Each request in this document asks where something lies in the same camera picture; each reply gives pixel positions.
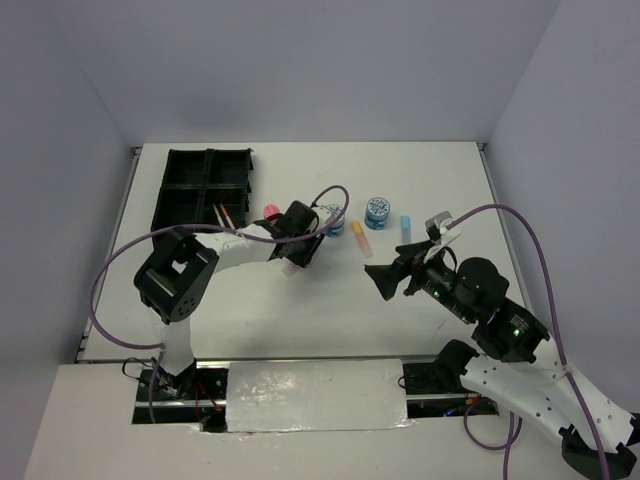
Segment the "pink-capped small bottle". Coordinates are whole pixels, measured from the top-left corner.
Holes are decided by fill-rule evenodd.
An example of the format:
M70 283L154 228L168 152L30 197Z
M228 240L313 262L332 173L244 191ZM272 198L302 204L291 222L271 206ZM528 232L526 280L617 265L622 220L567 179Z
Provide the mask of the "pink-capped small bottle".
M273 204L266 205L263 209L263 217L265 219L272 218L280 213L280 209Z

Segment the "blue jar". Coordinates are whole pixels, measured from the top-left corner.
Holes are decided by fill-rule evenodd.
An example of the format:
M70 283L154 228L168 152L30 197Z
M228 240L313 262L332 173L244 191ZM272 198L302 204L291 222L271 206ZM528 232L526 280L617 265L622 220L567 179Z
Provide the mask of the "blue jar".
M382 230L385 228L391 205L388 200L382 197L373 197L367 201L364 222L372 230Z
M343 208L337 204L328 204L326 208L331 212L331 221L333 221L332 226L326 231L326 235L332 238L339 237L344 231L345 224Z

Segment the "blue highlighter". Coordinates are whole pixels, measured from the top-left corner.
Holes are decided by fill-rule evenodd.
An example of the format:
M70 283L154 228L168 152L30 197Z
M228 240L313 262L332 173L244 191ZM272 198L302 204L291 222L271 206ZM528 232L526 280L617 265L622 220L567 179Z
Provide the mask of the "blue highlighter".
M411 220L409 216L400 217L401 242L403 245L409 245L412 240Z

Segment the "purple highlighter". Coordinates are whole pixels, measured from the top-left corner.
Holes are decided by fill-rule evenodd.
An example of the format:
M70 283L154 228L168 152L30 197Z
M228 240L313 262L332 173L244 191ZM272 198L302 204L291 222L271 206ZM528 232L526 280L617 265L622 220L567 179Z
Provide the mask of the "purple highlighter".
M298 266L295 265L294 263L287 263L283 269L282 269L282 273L286 276L289 277L293 274L295 274L298 270Z

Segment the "orange-capped pink highlighter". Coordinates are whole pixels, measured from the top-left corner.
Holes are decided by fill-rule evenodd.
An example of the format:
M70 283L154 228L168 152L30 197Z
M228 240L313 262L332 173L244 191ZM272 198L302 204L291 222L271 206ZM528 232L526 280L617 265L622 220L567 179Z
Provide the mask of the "orange-capped pink highlighter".
M371 246L365 236L364 230L360 224L359 221L352 221L351 222L351 230L356 238L356 241L358 243L358 247L362 253L362 255L364 256L365 259L369 259L373 257L373 252L371 250Z

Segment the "orange thin pen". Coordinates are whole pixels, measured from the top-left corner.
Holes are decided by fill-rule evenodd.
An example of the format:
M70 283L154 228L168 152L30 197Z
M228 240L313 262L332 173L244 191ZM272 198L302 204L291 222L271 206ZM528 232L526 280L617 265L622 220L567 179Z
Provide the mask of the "orange thin pen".
M233 223L233 221L231 219L231 216L229 215L226 207L223 204L220 204L219 208L220 208L220 210L222 212L222 215L223 215L224 219L226 220L229 228L230 229L235 229L235 225L234 225L234 223Z

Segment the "yellow thin pen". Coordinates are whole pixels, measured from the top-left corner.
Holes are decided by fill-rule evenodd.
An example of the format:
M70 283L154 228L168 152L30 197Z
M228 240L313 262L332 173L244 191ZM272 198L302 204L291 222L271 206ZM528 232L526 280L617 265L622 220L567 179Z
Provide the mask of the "yellow thin pen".
M216 217L218 225L221 226L221 227L224 227L225 226L224 225L224 221L223 221L222 216L221 216L221 214L220 214L220 212L219 212L219 210L218 210L218 208L217 208L217 206L215 204L212 205L212 209L214 211L214 214L215 214L215 217Z

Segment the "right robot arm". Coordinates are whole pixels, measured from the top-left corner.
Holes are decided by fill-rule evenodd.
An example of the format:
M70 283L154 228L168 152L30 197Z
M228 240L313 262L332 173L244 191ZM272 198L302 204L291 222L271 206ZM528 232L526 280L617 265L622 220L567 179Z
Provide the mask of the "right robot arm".
M531 422L558 445L563 460L587 479L626 479L637 458L639 416L616 405L592 382L563 365L549 330L507 296L508 280L481 257L447 266L451 249L430 241L400 246L389 265L364 270L389 300L403 280L404 295L423 291L471 326L471 340L451 340L427 374L407 373L404 385L426 382L446 391L489 397Z

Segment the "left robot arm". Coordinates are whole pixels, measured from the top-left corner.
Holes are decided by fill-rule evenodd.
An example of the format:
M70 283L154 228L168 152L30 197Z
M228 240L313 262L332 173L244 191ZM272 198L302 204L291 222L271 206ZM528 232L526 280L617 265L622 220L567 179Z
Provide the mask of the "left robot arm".
M178 227L164 234L134 276L143 305L154 314L153 330L161 343L158 382L172 398L195 389L196 359L190 317L202 301L212 276L244 264L286 259L306 267L333 219L324 206L293 202L285 213L255 221L235 234L200 236Z

